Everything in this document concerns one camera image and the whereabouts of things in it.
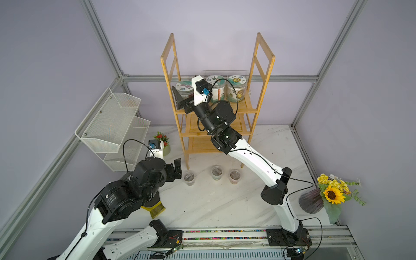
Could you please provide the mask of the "seed jar with floral lid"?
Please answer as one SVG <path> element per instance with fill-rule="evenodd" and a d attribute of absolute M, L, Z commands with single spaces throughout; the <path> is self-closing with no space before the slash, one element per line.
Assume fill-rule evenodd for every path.
<path fill-rule="evenodd" d="M 174 87 L 184 99 L 193 96 L 193 87 L 191 81 L 179 81 Z"/>

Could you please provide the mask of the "seed jar with red base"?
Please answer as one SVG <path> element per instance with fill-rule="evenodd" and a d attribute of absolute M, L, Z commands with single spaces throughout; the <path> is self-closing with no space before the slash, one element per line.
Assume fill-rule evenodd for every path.
<path fill-rule="evenodd" d="M 221 75 L 210 75 L 205 80 L 213 86 L 211 102 L 216 103 L 225 99 L 225 77 Z"/>

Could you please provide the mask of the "green-lid sunflower seed jar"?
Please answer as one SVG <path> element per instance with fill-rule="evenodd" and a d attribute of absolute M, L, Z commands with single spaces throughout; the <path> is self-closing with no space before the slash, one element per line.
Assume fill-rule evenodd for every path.
<path fill-rule="evenodd" d="M 247 90 L 248 80 L 242 75 L 232 75 L 227 78 L 226 99 L 230 102 L 242 102 Z"/>

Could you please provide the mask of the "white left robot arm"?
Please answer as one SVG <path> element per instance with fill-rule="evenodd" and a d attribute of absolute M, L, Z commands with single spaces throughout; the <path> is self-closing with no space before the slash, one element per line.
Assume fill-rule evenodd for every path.
<path fill-rule="evenodd" d="M 167 164 L 148 157 L 137 163 L 134 171 L 107 184 L 91 201 L 85 225 L 70 246 L 56 260 L 126 260 L 150 247 L 169 244 L 169 231 L 162 221 L 152 220 L 140 232 L 112 244 L 107 238 L 131 213 L 155 209 L 160 203 L 159 188 L 182 178 L 182 161 Z"/>

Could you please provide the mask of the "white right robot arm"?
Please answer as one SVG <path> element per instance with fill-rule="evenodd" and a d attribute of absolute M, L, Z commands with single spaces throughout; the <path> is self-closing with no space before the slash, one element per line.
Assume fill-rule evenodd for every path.
<path fill-rule="evenodd" d="M 293 213 L 288 200 L 288 182 L 292 170 L 288 167 L 281 168 L 265 159 L 232 128 L 231 123 L 237 116 L 228 101 L 221 100 L 211 107 L 207 102 L 197 103 L 195 96 L 183 99 L 173 86 L 171 89 L 175 107 L 183 109 L 186 114 L 196 114 L 217 150 L 239 160 L 263 180 L 265 187 L 261 197 L 274 207 L 281 221 L 279 236 L 283 243 L 295 246 L 303 242 L 307 230 Z"/>

